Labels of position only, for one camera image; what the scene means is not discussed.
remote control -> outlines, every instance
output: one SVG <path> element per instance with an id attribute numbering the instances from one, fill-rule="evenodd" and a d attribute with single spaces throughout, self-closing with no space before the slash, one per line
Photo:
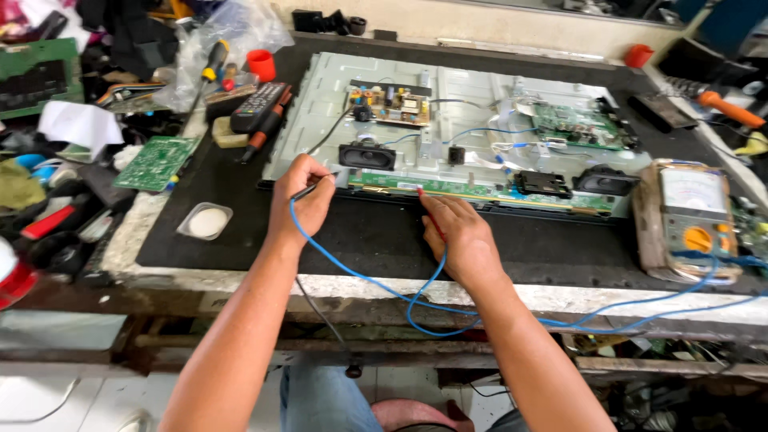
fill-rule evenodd
<path id="1" fill-rule="evenodd" d="M 267 82 L 261 85 L 243 104 L 230 115 L 230 129 L 236 134 L 252 134 L 283 94 L 284 82 Z"/>

man's right hand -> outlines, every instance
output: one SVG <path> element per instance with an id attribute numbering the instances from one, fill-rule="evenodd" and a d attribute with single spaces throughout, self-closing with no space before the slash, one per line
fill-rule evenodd
<path id="1" fill-rule="evenodd" d="M 420 197 L 422 205 L 435 218 L 435 222 L 449 243 L 445 271 L 470 294 L 485 287 L 507 281 L 496 243 L 488 222 L 483 220 L 467 202 L 454 197 Z M 435 259 L 442 259 L 445 243 L 429 216 L 423 216 L 426 230 L 424 239 L 429 243 Z"/>

orange handle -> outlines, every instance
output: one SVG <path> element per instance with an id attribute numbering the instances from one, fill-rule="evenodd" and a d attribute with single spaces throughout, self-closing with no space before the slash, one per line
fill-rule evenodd
<path id="1" fill-rule="evenodd" d="M 702 93 L 699 96 L 699 103 L 705 107 L 715 108 L 729 118 L 738 121 L 742 125 L 749 126 L 750 128 L 756 129 L 766 123 L 765 120 L 757 117 L 746 109 L 724 101 L 715 91 L 705 91 Z"/>

plastic container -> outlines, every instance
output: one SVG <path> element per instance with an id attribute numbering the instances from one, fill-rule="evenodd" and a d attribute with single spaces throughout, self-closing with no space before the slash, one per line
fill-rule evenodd
<path id="1" fill-rule="evenodd" d="M 198 213 L 200 213 L 203 210 L 208 210 L 211 208 L 217 208 L 224 212 L 224 214 L 227 215 L 227 220 L 224 222 L 224 224 L 219 228 L 219 230 L 211 235 L 207 236 L 200 236 L 197 234 L 193 234 L 192 230 L 190 229 L 190 222 L 192 222 L 192 218 Z M 221 231 L 224 231 L 224 228 L 229 224 L 230 219 L 232 218 L 232 215 L 234 212 L 229 207 L 224 207 L 223 205 L 214 204 L 212 202 L 201 202 L 198 205 L 194 206 L 192 211 L 184 218 L 184 220 L 181 222 L 181 225 L 179 225 L 179 228 L 176 228 L 176 232 L 179 234 L 188 235 L 190 237 L 200 238 L 203 240 L 213 240 L 214 238 L 219 237 L 221 234 Z"/>
<path id="2" fill-rule="evenodd" d="M 648 45 L 633 45 L 624 56 L 624 63 L 630 68 L 642 68 L 653 54 L 654 50 L 650 49 Z"/>
<path id="3" fill-rule="evenodd" d="M 232 132 L 229 117 L 219 117 L 214 120 L 214 129 L 211 135 L 213 135 L 214 141 L 221 148 L 236 148 L 248 145 L 248 134 Z"/>
<path id="4" fill-rule="evenodd" d="M 254 49 L 246 55 L 250 73 L 259 75 L 259 82 L 270 82 L 275 79 L 275 60 L 272 53 L 266 49 Z"/>

hand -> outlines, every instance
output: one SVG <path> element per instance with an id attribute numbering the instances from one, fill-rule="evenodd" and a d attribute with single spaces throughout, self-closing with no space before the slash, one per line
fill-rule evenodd
<path id="1" fill-rule="evenodd" d="M 427 194 L 419 199 L 435 218 L 449 244 L 445 271 L 455 281 L 472 294 L 474 290 L 509 280 L 502 268 L 491 227 L 467 201 Z M 432 248 L 435 259 L 440 261 L 445 243 L 429 216 L 422 216 L 422 222 L 426 228 L 424 239 Z"/>
<path id="2" fill-rule="evenodd" d="M 317 183 L 314 191 L 293 205 L 301 228 L 307 234 L 315 235 L 326 220 L 331 197 L 336 191 L 335 180 L 328 168 L 317 163 L 311 156 L 304 153 L 298 155 L 288 172 L 275 182 L 267 237 L 291 242 L 302 248 L 306 239 L 290 216 L 290 197 Z"/>

